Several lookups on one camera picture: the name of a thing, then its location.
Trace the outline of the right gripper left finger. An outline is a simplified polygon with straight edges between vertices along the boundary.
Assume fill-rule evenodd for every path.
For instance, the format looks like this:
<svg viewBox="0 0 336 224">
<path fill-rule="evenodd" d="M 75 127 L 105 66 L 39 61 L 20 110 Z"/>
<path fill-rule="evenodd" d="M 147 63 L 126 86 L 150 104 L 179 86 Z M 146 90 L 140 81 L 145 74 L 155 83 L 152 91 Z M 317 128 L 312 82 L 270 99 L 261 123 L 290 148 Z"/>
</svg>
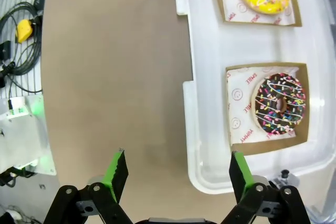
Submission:
<svg viewBox="0 0 336 224">
<path fill-rule="evenodd" d="M 60 187 L 44 223 L 85 223 L 90 216 L 99 216 L 103 223 L 132 223 L 120 206 L 128 174 L 124 150 L 120 149 L 102 180 L 81 190 L 73 185 Z"/>
</svg>

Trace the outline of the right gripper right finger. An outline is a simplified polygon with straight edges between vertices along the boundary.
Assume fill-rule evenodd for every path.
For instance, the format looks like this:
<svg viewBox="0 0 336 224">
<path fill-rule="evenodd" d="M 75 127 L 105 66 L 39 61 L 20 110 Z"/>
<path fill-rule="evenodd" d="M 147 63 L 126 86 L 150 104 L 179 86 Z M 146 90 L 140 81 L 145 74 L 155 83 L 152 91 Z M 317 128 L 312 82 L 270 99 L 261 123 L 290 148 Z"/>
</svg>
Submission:
<svg viewBox="0 0 336 224">
<path fill-rule="evenodd" d="M 253 223 L 265 217 L 269 223 L 308 223 L 309 216 L 296 187 L 280 188 L 272 182 L 258 182 L 243 153 L 232 152 L 229 176 L 237 205 L 222 223 Z"/>
</svg>

